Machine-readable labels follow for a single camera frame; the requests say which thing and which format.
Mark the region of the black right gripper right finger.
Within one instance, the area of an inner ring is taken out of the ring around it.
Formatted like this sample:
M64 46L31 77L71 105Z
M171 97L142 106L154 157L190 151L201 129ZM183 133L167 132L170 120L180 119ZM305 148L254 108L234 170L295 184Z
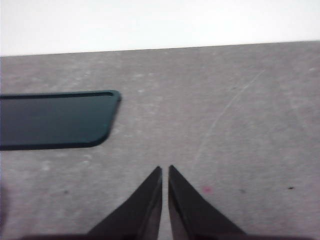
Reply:
M168 168L168 196L189 237L245 236L246 233L207 202L173 165Z

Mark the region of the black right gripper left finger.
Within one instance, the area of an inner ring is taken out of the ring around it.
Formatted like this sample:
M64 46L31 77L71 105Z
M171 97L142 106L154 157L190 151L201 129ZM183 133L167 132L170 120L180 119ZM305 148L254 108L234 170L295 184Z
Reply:
M162 168L157 166L132 195L101 222L89 236L157 237L162 213Z

